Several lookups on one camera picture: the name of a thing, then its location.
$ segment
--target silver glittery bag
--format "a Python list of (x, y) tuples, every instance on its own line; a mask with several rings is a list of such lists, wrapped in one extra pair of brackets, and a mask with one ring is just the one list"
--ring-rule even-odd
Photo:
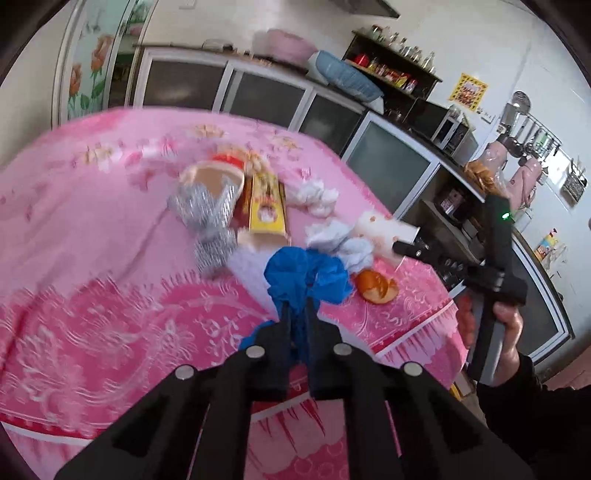
[(197, 237), (194, 254), (203, 278), (215, 276), (236, 248), (236, 232), (228, 226), (237, 196), (238, 187), (224, 176), (217, 198), (203, 183), (192, 183), (180, 185), (168, 199), (168, 207)]

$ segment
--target glass cabinet door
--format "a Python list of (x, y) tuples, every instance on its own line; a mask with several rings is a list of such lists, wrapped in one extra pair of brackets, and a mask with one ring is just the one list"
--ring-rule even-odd
[(528, 258), (528, 254), (515, 235), (513, 235), (513, 242), (511, 261), (513, 275), (527, 283), (527, 302), (519, 308), (524, 319), (524, 327), (517, 349), (537, 362), (552, 353), (570, 336), (567, 327), (569, 320), (561, 313), (557, 303), (559, 300), (553, 300), (554, 297), (548, 286), (551, 281), (541, 278), (534, 266), (534, 261)]
[(413, 139), (405, 138), (407, 135), (399, 129), (394, 134), (386, 130), (387, 125), (384, 127), (366, 118), (343, 159), (386, 208), (400, 218), (439, 164), (418, 153), (420, 145), (411, 148)]
[(225, 66), (153, 60), (143, 105), (212, 110)]
[(323, 141), (333, 152), (341, 155), (360, 120), (361, 113), (316, 95), (300, 132)]
[(304, 92), (294, 85), (235, 71), (223, 111), (288, 128)]

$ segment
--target floral tablecloth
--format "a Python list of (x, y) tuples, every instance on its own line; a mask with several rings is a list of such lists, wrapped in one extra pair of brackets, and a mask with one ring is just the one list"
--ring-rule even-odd
[[(116, 109), (48, 132), (0, 173), (0, 420), (50, 479), (175, 366), (218, 365), (266, 312), (234, 277), (202, 281), (193, 240), (167, 209), (187, 165), (224, 145), (266, 157), (288, 184), (338, 189), (335, 215), (387, 213), (324, 144), (249, 119), (178, 109)], [(288, 210), (293, 241), (318, 222)], [(321, 314), (399, 366), (445, 386), (466, 356), (456, 308), (430, 267), (405, 259), (400, 295), (358, 294)], [(248, 479), (348, 477), (342, 403), (316, 403), (293, 372), (290, 399), (255, 406)]]

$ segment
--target person's hand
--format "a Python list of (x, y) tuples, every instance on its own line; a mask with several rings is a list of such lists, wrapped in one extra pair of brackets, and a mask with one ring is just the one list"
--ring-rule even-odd
[[(472, 298), (468, 294), (462, 295), (456, 299), (456, 304), (458, 308), (456, 313), (457, 329), (466, 348), (470, 348), (476, 338), (476, 320), (472, 313)], [(519, 369), (517, 342), (523, 331), (523, 319), (517, 307), (511, 307), (504, 303), (495, 303), (493, 311), (497, 320), (505, 325), (503, 349), (492, 384), (493, 387), (498, 387), (511, 379)]]

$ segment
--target red container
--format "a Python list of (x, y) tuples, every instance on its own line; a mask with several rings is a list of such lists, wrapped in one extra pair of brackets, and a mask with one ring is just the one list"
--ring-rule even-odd
[(365, 53), (362, 53), (355, 57), (354, 62), (357, 65), (361, 65), (362, 67), (367, 68), (369, 66), (369, 56), (367, 56)]

